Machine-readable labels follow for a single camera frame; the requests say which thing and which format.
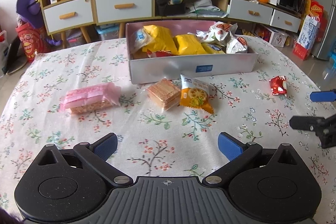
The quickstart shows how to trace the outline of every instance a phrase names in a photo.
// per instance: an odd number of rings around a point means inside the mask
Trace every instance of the table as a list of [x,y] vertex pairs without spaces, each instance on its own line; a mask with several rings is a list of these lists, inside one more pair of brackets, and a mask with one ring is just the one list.
[[[260,54],[252,73],[200,78],[211,84],[214,115],[182,106],[161,113],[147,98],[149,85],[130,82],[124,38],[38,54],[0,117],[0,206],[18,213],[14,189],[47,143],[66,149],[114,132],[118,149],[107,162],[133,179],[202,179],[228,162],[217,147],[224,131],[264,148],[291,143],[322,189],[315,221],[335,223],[336,149],[322,149],[313,133],[292,130],[288,124],[293,115],[328,117],[335,109],[330,103],[310,101],[316,85],[276,48],[259,38],[244,38]],[[287,98],[270,92],[268,80],[277,75],[288,77]],[[60,98],[68,90],[107,82],[122,87],[121,107],[81,116],[59,111]]]

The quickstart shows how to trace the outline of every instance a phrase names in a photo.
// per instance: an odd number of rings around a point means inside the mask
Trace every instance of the floor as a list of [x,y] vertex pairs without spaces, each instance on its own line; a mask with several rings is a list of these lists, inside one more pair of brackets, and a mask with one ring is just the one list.
[[[322,73],[327,67],[328,61],[322,61],[312,57],[308,60],[302,61],[292,53],[292,49],[289,47],[279,48],[279,50],[288,56],[305,74],[307,74],[321,90],[331,90],[336,87],[336,78],[332,81],[323,80]],[[12,75],[5,75],[0,78],[0,113],[3,112],[15,85],[29,65],[30,64],[28,63]]]

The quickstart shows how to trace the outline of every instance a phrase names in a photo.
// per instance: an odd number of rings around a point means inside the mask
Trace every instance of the drawer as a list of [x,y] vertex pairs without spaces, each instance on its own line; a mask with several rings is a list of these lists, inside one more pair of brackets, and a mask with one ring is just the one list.
[[98,23],[152,16],[152,0],[96,0]]
[[297,32],[299,30],[300,23],[301,19],[279,10],[274,10],[270,25],[280,29]]
[[71,0],[45,9],[44,15],[49,33],[93,23],[91,0]]
[[231,0],[227,7],[228,17],[269,25],[273,8],[247,0]]

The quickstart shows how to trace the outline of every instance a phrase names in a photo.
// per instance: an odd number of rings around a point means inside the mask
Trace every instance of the pink plastic wrapper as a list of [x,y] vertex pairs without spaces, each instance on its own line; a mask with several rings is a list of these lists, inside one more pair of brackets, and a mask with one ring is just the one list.
[[60,110],[70,109],[71,113],[81,114],[110,106],[120,106],[121,87],[113,83],[88,86],[71,90],[61,98]]

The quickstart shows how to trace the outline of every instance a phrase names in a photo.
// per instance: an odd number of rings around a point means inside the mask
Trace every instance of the metal screw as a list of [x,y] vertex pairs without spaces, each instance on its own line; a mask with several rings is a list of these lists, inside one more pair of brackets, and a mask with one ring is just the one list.
[[114,178],[114,182],[118,183],[118,184],[125,184],[129,181],[130,181],[130,179],[127,176],[117,176],[117,177]]
[[208,176],[205,178],[205,181],[210,184],[218,184],[222,181],[222,179],[218,176]]

